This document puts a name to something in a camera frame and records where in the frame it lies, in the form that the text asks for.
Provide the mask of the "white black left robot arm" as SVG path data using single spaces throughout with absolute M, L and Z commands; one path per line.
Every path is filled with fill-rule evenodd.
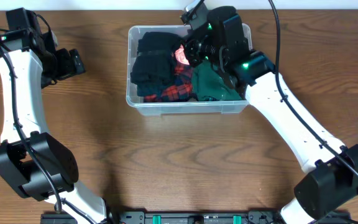
M 50 134 L 45 119 L 42 89 L 85 72 L 78 51 L 59 49 L 33 11 L 13 9 L 6 19 L 8 29 L 0 35 L 0 176 L 18 196 L 51 203 L 50 223 L 113 223 L 105 200 L 79 180 L 73 153 Z

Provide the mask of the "black shirt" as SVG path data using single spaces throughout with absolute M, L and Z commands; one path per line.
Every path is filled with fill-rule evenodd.
M 138 96 L 161 95 L 168 85 L 162 83 L 140 83 L 137 84 Z

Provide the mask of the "black garment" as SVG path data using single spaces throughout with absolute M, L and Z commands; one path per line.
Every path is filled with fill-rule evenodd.
M 170 85 L 177 65 L 175 51 L 182 38 L 169 32 L 146 32 L 138 41 L 137 58 L 131 71 L 136 85 Z

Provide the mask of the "pink garment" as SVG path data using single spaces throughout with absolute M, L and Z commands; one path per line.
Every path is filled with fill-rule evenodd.
M 183 45 L 180 45 L 180 47 L 175 51 L 175 58 L 178 62 L 185 64 L 185 65 L 189 65 L 189 61 L 186 58 L 185 55 L 185 49 Z

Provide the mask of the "red plaid flannel shirt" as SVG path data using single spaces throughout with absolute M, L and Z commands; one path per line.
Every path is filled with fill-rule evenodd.
M 174 83 L 159 94 L 144 97 L 144 103 L 184 102 L 195 97 L 192 85 L 193 67 L 178 63 L 174 69 Z

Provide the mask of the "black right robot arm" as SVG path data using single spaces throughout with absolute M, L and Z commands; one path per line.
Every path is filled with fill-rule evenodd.
M 192 66 L 209 62 L 225 85 L 256 108 L 294 153 L 304 178 L 284 206 L 284 223 L 315 223 L 358 195 L 358 145 L 347 147 L 298 101 L 278 70 L 278 60 L 251 49 L 235 7 L 209 10 L 203 1 L 185 8 L 191 29 L 185 55 Z

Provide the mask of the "dark green garment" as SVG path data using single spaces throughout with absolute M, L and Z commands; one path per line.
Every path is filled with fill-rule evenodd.
M 239 101 L 238 92 L 229 88 L 216 73 L 209 61 L 204 61 L 193 69 L 193 94 L 198 101 Z

